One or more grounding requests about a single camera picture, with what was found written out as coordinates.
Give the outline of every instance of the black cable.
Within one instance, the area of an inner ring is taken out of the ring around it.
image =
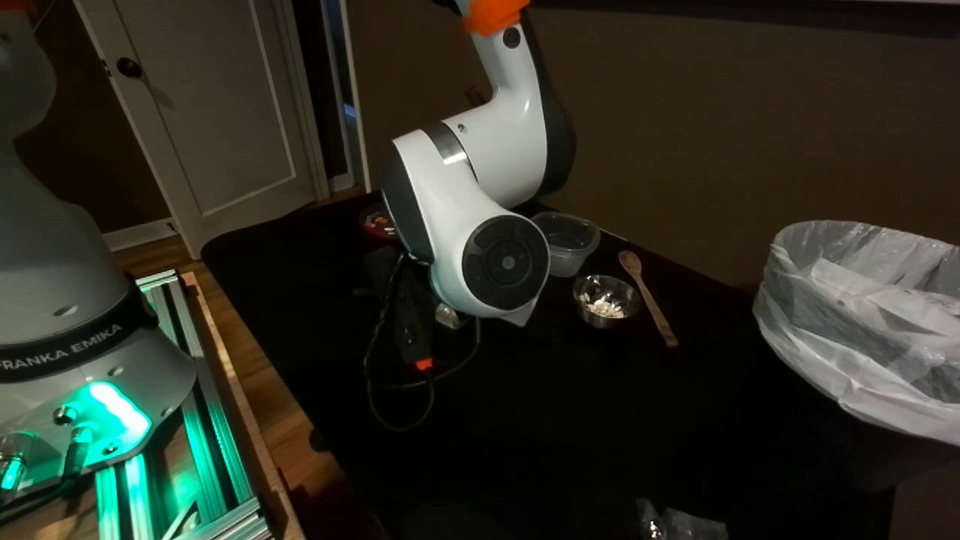
[[[367,341],[367,350],[364,350],[364,386],[367,386],[367,404],[368,404],[368,414],[387,428],[387,431],[411,431],[416,427],[423,427],[439,401],[434,396],[434,381],[443,381],[456,371],[462,371],[479,350],[479,317],[473,317],[473,346],[472,350],[464,355],[464,360],[453,362],[451,369],[431,374],[431,377],[423,377],[423,381],[411,381],[411,384],[377,384],[373,377],[373,355],[376,355],[376,346],[382,341],[384,337],[384,328],[387,328],[387,317],[390,317],[390,310],[392,310],[392,301],[397,301],[397,283],[400,283],[400,274],[406,267],[409,255],[401,251],[392,267],[390,267],[390,276],[387,276],[387,294],[384,294],[384,306],[377,311],[377,321],[373,328],[373,337]],[[416,390],[416,386],[427,386],[427,404],[423,410],[411,419],[411,422],[390,422],[382,407],[377,407],[377,399],[376,399],[376,390]]]
[[[367,350],[364,350],[364,386],[367,386],[367,404],[368,404],[368,414],[387,428],[387,431],[411,431],[416,427],[423,427],[434,407],[434,386],[427,384],[427,404],[423,410],[411,419],[411,422],[390,422],[382,407],[377,407],[377,399],[376,399],[376,384],[373,384],[373,350],[377,347],[382,341],[382,333],[384,333],[384,324],[390,317],[390,306],[392,306],[392,298],[397,298],[397,279],[400,279],[400,269],[401,263],[409,262],[406,251],[397,255],[392,267],[390,267],[390,276],[387,276],[387,294],[384,294],[384,306],[382,306],[382,316],[373,328],[373,337],[367,341]]]

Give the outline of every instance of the wall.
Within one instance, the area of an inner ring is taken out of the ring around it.
[[[387,135],[453,112],[477,72],[460,23],[431,2],[358,0],[354,16],[377,158]],[[743,289],[773,232],[797,219],[867,219],[960,243],[957,34],[537,2],[531,21],[578,138],[569,183],[546,200]]]
[[[57,99],[44,122],[19,142],[24,165],[51,192],[87,208],[102,232],[164,219],[169,208],[75,6],[44,6],[37,42],[55,62]]]

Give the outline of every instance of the utensil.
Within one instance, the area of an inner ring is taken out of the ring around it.
[[[617,251],[617,262],[621,262],[625,274],[634,276],[635,290],[639,290],[641,302],[647,306],[647,311],[651,311],[651,317],[653,317],[653,324],[656,324],[656,330],[660,330],[660,337],[663,337],[663,346],[667,346],[667,347],[677,347],[682,340],[672,333],[672,328],[669,328],[669,321],[667,321],[656,298],[653,298],[651,289],[641,283],[641,262],[639,262],[639,255],[630,251],[630,249],[621,249],[621,251]]]

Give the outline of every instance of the black tablecloth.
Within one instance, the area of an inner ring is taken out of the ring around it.
[[[382,310],[358,221],[368,200],[224,235],[204,262],[390,538],[639,538],[635,497],[737,538],[886,538],[894,483],[943,452],[839,414],[766,347],[747,294],[651,251],[644,279],[677,350],[644,311],[584,328],[569,279],[551,279],[527,328],[484,321],[479,355],[434,384],[427,427],[387,431],[361,369]],[[584,274],[621,274],[621,245],[602,236]],[[427,394],[382,399],[414,414]],[[848,515],[867,515],[859,533]]]

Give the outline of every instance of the small bowl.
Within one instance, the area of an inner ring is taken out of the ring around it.
[[[599,229],[569,212],[537,212],[537,229],[549,243],[549,276],[573,279],[599,245]]]
[[[584,324],[607,330],[635,316],[639,294],[628,279],[589,274],[573,279],[573,302]]]

